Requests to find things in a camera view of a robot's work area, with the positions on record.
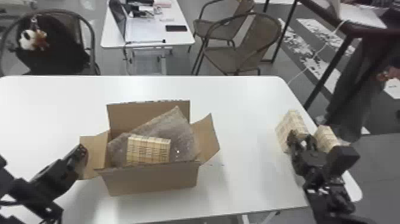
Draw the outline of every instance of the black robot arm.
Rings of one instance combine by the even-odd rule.
[[[324,153],[317,149],[311,135],[305,143],[303,147],[293,131],[287,137],[293,168],[305,179],[303,190],[317,224],[376,224],[352,214],[355,206],[342,179],[344,172],[360,158],[356,150],[337,146]]]
[[[0,199],[8,194],[15,201],[0,201],[1,206],[25,206],[43,219],[42,223],[61,223],[63,209],[53,201],[67,192],[78,179],[88,160],[83,145],[73,148],[64,158],[42,169],[31,181],[14,179],[5,169],[7,162],[0,155]],[[16,217],[0,215],[0,223],[23,224]]]

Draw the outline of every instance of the open cardboard box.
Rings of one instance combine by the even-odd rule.
[[[111,196],[140,192],[166,191],[196,186],[199,166],[220,149],[211,114],[191,124],[199,156],[193,161],[111,167],[107,143],[123,132],[158,117],[178,106],[190,123],[190,101],[128,102],[107,105],[110,129],[95,136],[81,136],[80,143],[89,151],[81,179],[100,175]]]

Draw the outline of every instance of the black backpack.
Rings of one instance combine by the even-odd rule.
[[[44,51],[36,49],[27,51],[18,47],[16,54],[30,71],[28,74],[77,74],[89,62],[89,56],[83,46],[76,42],[68,28],[57,18],[50,15],[38,15],[37,25],[47,33],[49,47]],[[17,28],[16,41],[19,44],[21,33],[30,29],[30,18],[20,22]]]

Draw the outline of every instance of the wooden block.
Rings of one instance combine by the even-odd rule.
[[[275,128],[280,147],[284,153],[289,152],[286,140],[288,139],[288,134],[291,130],[296,132],[296,136],[300,141],[310,134],[304,124],[303,118],[297,110],[289,110]]]
[[[329,151],[340,145],[336,135],[329,126],[320,125],[314,134],[317,141],[317,148],[321,152],[329,153]]]
[[[170,148],[170,139],[133,134],[128,138],[126,165],[168,163],[170,161]]]

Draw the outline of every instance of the smartphone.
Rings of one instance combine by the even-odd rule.
[[[188,30],[186,26],[166,25],[167,32],[185,32]]]

